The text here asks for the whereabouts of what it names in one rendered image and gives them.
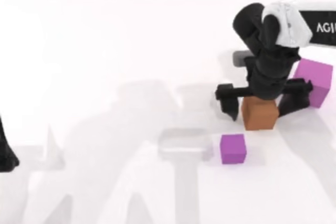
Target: orange block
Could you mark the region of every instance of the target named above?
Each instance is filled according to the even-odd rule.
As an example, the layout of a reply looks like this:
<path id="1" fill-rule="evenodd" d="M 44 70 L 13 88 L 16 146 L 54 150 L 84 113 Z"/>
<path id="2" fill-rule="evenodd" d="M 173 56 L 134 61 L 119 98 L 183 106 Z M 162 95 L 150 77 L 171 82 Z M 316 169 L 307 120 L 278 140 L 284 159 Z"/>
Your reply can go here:
<path id="1" fill-rule="evenodd" d="M 279 117 L 279 110 L 274 100 L 244 97 L 241 107 L 247 131 L 272 130 Z"/>

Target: cube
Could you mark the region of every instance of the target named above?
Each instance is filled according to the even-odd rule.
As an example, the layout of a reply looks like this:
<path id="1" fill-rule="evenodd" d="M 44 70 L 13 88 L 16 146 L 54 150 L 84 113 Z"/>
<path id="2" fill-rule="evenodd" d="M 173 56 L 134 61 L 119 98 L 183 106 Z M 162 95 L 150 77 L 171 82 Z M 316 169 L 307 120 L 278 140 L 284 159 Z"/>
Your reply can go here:
<path id="1" fill-rule="evenodd" d="M 222 135 L 220 152 L 222 164 L 243 163 L 247 153 L 244 135 Z"/>
<path id="2" fill-rule="evenodd" d="M 279 117 L 275 100 L 266 101 L 257 97 L 244 97 L 242 115 L 245 130 L 272 130 Z"/>
<path id="3" fill-rule="evenodd" d="M 332 81 L 333 66 L 313 60 L 301 59 L 294 78 L 311 81 L 313 90 L 309 95 L 310 106 L 320 108 L 326 99 Z"/>

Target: white floor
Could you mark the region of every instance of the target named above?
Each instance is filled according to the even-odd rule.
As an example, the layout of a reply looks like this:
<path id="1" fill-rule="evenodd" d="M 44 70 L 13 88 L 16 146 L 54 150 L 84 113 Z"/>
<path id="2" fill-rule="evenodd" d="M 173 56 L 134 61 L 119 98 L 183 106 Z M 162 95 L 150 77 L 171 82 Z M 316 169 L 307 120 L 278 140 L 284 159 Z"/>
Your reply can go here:
<path id="1" fill-rule="evenodd" d="M 0 112 L 22 161 L 0 174 L 0 223 L 336 223 L 335 87 L 265 132 L 213 98 L 246 85 L 235 14 L 273 1 L 0 0 Z M 243 165 L 220 164 L 229 133 Z"/>

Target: ear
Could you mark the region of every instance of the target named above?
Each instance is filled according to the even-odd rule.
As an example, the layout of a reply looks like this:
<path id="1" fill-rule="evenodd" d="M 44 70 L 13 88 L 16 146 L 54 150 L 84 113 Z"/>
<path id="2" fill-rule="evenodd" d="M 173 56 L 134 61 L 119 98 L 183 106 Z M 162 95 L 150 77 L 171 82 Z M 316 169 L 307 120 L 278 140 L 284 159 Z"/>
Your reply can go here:
<path id="1" fill-rule="evenodd" d="M 276 16 L 267 15 L 262 23 L 260 39 L 266 49 L 274 49 L 280 33 L 280 23 Z"/>

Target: small purple cube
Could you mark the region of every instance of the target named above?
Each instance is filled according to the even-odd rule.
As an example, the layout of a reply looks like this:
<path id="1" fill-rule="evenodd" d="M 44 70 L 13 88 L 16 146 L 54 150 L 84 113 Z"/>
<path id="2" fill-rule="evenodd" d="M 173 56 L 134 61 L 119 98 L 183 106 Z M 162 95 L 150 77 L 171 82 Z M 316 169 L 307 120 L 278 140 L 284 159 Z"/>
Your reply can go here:
<path id="1" fill-rule="evenodd" d="M 333 66 L 313 60 L 301 59 L 294 78 L 311 81 L 313 91 L 309 95 L 310 106 L 320 108 L 331 88 Z"/>
<path id="2" fill-rule="evenodd" d="M 246 145 L 243 134 L 222 135 L 220 154 L 222 164 L 241 164 L 246 158 Z"/>

